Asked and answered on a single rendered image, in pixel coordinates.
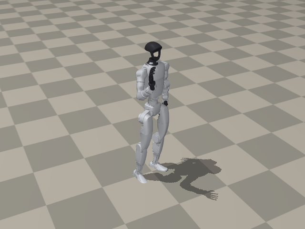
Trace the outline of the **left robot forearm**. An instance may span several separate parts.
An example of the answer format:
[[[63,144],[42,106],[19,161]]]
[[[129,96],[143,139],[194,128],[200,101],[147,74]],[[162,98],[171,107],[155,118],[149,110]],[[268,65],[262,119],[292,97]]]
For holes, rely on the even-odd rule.
[[[168,103],[168,91],[169,91],[169,87],[167,87],[166,89],[163,89],[162,103],[164,103],[164,101],[167,101],[167,103]]]

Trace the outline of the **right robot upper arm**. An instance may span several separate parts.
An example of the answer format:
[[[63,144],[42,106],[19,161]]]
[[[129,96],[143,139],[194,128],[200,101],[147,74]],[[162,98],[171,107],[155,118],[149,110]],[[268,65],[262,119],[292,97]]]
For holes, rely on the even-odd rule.
[[[137,93],[144,90],[145,78],[147,77],[147,68],[141,68],[136,72],[136,89]],[[145,100],[144,98],[139,100]]]

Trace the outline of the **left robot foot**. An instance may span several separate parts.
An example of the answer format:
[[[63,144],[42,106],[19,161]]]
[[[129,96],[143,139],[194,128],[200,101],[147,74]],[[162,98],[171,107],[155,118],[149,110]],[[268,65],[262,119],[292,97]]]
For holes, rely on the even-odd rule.
[[[162,171],[162,172],[165,172],[165,171],[168,170],[167,167],[161,165],[159,162],[155,165],[155,164],[153,164],[153,161],[151,161],[151,162],[149,163],[149,166],[150,166],[150,167],[153,167],[153,168],[155,168],[155,169],[157,169],[157,170],[159,170],[159,171]]]

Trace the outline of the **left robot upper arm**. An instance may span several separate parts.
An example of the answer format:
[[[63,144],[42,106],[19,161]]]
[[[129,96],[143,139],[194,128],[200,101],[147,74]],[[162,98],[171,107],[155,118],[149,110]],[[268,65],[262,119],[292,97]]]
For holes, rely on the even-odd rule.
[[[165,66],[165,76],[164,76],[164,86],[163,86],[163,88],[166,89],[167,87],[170,86],[170,82],[167,80],[169,63],[164,62],[164,61],[161,61],[161,62],[163,62],[164,66]]]

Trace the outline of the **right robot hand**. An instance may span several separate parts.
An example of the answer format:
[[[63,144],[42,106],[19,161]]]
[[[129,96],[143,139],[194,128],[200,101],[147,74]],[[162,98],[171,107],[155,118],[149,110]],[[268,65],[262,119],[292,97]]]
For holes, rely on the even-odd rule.
[[[150,86],[150,89],[153,91],[153,90],[155,90],[155,81],[153,80],[153,74],[155,74],[154,73],[154,71],[155,71],[155,69],[156,69],[156,66],[154,66],[154,67],[152,67],[151,69],[150,69],[150,73],[149,73],[149,86]]]

